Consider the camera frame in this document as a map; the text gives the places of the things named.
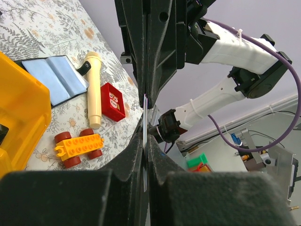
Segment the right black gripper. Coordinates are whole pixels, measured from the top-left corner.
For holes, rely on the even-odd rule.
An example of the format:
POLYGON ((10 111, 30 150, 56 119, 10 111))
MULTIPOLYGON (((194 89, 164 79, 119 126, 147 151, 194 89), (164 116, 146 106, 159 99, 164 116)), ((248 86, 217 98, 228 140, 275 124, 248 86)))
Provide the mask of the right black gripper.
POLYGON ((148 97, 153 108, 160 91, 184 66, 198 65, 213 47, 219 35, 204 19, 215 0, 116 0, 115 8, 125 54, 132 58, 138 85, 140 107, 148 97))

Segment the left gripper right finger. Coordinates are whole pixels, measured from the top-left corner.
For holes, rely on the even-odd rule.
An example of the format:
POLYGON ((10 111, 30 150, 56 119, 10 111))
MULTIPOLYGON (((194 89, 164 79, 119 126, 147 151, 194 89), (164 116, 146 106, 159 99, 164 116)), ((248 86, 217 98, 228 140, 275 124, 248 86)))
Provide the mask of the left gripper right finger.
POLYGON ((147 138, 153 226, 294 226, 276 182, 260 172, 188 172, 147 138))

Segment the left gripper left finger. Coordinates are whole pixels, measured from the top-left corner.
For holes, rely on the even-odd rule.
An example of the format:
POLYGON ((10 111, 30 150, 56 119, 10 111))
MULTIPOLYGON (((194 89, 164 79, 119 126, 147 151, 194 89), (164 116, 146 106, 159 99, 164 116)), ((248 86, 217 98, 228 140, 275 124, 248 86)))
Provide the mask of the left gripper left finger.
POLYGON ((3 226, 143 226, 142 127, 98 170, 12 172, 0 181, 3 226))

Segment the black leather card holder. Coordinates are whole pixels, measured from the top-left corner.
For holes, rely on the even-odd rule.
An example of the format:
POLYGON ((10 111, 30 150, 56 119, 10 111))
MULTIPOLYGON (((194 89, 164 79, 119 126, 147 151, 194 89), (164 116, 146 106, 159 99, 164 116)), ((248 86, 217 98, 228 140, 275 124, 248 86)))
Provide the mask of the black leather card holder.
POLYGON ((78 69, 66 55, 16 60, 15 63, 48 88, 52 108, 86 93, 89 87, 83 77, 92 68, 88 61, 78 69))

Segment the yellow plastic bin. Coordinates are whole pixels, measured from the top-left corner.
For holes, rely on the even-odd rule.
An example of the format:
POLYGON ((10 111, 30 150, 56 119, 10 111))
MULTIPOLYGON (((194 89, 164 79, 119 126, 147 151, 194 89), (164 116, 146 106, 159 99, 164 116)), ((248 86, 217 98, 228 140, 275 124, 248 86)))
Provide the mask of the yellow plastic bin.
POLYGON ((49 90, 9 57, 0 55, 0 175, 24 170, 51 122, 49 90))

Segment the black card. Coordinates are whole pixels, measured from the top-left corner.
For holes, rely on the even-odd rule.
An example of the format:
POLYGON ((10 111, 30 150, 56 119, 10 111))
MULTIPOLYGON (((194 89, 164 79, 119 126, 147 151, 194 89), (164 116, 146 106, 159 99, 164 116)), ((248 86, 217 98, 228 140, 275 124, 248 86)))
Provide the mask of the black card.
POLYGON ((146 192, 147 185, 147 129, 148 127, 148 99, 146 94, 143 98, 143 191, 146 192))

